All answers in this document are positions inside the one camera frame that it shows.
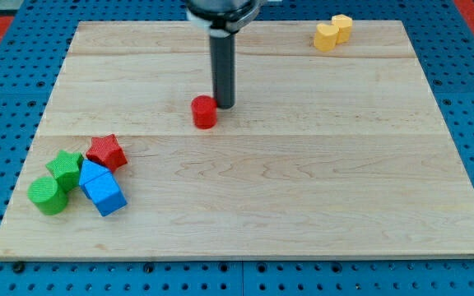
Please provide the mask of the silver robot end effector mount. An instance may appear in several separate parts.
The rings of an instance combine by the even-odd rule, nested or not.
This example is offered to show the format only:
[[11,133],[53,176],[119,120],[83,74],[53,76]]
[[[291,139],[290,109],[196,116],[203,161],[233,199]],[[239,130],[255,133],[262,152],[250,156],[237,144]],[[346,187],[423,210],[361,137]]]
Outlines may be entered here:
[[210,34],[234,34],[258,15],[262,0],[186,0],[189,21]]

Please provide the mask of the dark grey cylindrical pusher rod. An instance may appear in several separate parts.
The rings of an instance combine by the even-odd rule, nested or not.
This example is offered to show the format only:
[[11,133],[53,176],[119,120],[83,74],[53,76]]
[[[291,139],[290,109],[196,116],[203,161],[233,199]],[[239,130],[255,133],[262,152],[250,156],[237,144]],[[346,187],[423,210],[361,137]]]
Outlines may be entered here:
[[210,38],[212,92],[219,109],[235,105],[235,36]]

